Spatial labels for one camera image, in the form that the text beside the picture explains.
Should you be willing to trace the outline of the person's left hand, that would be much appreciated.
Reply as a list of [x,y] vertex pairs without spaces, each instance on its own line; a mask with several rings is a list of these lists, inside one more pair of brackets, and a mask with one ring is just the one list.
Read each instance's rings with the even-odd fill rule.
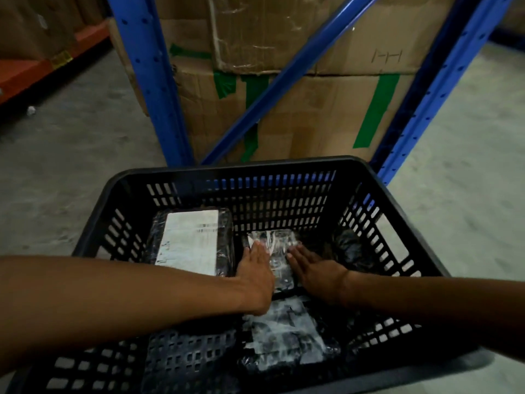
[[275,277],[269,264],[243,262],[237,266],[236,277],[243,284],[242,310],[247,315],[262,316],[272,303]]

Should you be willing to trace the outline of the blue metal shelving rack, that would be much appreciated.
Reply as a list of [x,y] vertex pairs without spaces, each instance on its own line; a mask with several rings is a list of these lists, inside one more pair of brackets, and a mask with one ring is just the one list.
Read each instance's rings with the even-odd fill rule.
[[[205,156],[215,164],[232,150],[377,0],[345,0]],[[458,0],[372,157],[389,184],[513,0]],[[168,166],[194,165],[179,94],[154,0],[108,0]]]

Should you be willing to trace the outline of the person's right forearm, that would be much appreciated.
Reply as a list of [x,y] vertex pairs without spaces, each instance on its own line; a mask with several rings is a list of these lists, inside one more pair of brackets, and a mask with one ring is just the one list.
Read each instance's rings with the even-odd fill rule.
[[338,300],[347,308],[461,331],[525,364],[525,282],[346,271],[338,279]]

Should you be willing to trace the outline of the large clear-wrapped black packet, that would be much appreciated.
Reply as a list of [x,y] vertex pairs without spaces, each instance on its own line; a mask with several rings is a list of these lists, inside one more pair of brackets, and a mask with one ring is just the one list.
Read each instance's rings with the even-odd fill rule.
[[279,299],[262,316],[244,316],[239,366],[247,373],[296,369],[337,358],[341,347],[305,298]]

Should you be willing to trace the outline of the taped brown cardboard box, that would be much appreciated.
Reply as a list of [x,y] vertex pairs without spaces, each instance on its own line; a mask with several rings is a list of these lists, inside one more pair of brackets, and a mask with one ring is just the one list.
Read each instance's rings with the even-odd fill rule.
[[[167,49],[236,74],[282,70],[345,0],[154,0]],[[310,69],[413,74],[456,0],[377,0]]]

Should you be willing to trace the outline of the black plastic slotted crate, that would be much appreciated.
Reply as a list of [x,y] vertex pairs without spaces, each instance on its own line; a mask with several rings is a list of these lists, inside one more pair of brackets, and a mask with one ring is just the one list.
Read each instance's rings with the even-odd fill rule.
[[23,337],[6,394],[357,394],[483,368],[453,328],[307,294],[283,253],[336,251],[341,275],[449,276],[359,158],[134,169],[105,185],[72,257],[1,264],[0,328]]

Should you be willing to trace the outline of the small clear-wrapped black packet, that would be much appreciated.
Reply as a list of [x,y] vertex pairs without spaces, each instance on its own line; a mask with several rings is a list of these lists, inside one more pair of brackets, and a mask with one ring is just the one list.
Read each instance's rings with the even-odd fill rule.
[[270,256],[270,268],[275,277],[274,296],[284,296],[296,287],[292,268],[287,253],[297,245],[296,234],[292,230],[252,231],[242,237],[244,247],[252,247],[255,241],[263,244]]

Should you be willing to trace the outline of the person's right hand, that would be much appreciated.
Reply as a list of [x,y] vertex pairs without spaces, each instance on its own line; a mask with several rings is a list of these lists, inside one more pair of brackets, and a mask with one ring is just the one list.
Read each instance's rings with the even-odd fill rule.
[[308,271],[293,271],[293,273],[310,295],[330,305],[344,304],[345,282],[351,271],[335,260],[318,256],[318,262],[312,264]]

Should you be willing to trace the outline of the crumpled black plastic bag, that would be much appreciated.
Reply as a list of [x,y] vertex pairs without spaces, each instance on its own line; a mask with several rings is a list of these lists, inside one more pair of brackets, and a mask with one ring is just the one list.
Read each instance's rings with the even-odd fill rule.
[[331,236],[335,260],[351,271],[364,272],[366,263],[361,242],[352,229],[338,228]]

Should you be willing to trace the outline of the black parcel with white label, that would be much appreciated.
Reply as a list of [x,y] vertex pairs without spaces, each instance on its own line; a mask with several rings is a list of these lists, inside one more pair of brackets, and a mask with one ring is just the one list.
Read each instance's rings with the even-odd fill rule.
[[141,263],[208,276],[234,276],[232,213],[218,207],[158,212]]

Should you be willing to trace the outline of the person's left forearm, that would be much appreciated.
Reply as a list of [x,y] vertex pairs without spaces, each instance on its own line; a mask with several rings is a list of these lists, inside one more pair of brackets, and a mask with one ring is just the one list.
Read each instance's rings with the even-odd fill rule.
[[239,278],[79,257],[0,256],[0,377],[37,359],[245,314]]

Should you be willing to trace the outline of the cardboard box with green tape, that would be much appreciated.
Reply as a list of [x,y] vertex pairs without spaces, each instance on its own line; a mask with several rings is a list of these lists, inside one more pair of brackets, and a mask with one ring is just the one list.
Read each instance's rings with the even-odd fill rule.
[[[161,19],[196,163],[262,94],[272,75],[235,75],[212,65],[203,19]],[[304,76],[222,162],[353,155],[370,161],[414,75]]]

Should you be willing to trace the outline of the orange shelf beam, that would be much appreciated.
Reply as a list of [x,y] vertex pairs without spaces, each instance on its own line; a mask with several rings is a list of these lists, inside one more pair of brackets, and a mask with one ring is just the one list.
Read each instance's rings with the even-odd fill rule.
[[[108,20],[104,20],[98,25],[88,25],[75,33],[77,41],[67,50],[73,57],[73,60],[109,39],[107,22]],[[0,105],[16,97],[55,71],[49,59],[0,59]]]

